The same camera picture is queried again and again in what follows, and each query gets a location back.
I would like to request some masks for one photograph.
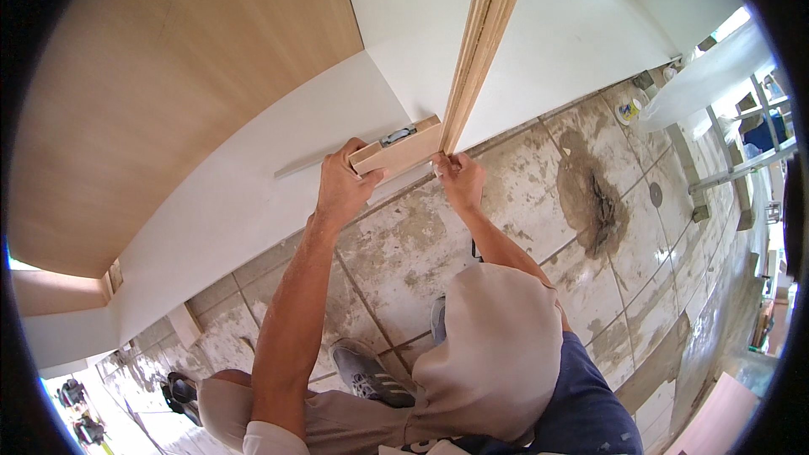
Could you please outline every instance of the knee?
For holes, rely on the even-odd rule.
[[[241,386],[250,386],[251,383],[251,376],[247,372],[240,371],[239,369],[222,369],[219,372],[215,372],[211,378],[230,381],[231,383],[236,383]]]

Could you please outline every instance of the gray sneaker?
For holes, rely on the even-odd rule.
[[[430,309],[430,332],[433,333],[435,346],[439,346],[447,338],[447,327],[444,325],[446,305],[447,296],[440,296],[433,301],[433,308]]]
[[[376,354],[355,339],[344,338],[329,348],[334,367],[351,393],[390,407],[413,407],[416,399],[382,366]]]

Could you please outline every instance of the wooden panel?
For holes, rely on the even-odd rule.
[[[73,0],[21,115],[12,255],[101,277],[225,139],[361,50],[349,0]]]
[[[390,181],[404,171],[415,167],[439,151],[441,138],[441,121],[438,116],[431,116],[416,122],[416,133],[399,139],[390,146],[382,147],[379,141],[365,146],[349,155],[349,162],[357,174],[365,174],[374,169],[388,168]]]
[[[517,0],[471,0],[444,114],[441,150],[447,154],[458,145],[515,4]]]
[[[727,453],[758,406],[759,398],[723,372],[700,410],[665,455]]]
[[[171,326],[174,327],[174,331],[177,332],[177,337],[183,343],[183,346],[191,348],[191,345],[197,339],[200,339],[202,335],[200,323],[185,302],[169,311],[166,316],[168,321],[171,322]]]

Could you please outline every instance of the paint can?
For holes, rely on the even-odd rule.
[[[629,125],[633,119],[638,117],[638,113],[641,112],[642,108],[641,102],[637,98],[633,98],[627,104],[615,106],[615,117],[623,125]]]

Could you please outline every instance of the right hand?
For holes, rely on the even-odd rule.
[[[480,212],[480,199],[483,197],[483,182],[486,171],[466,153],[447,157],[434,153],[430,160],[439,171],[439,180],[444,186],[447,200],[461,217]]]

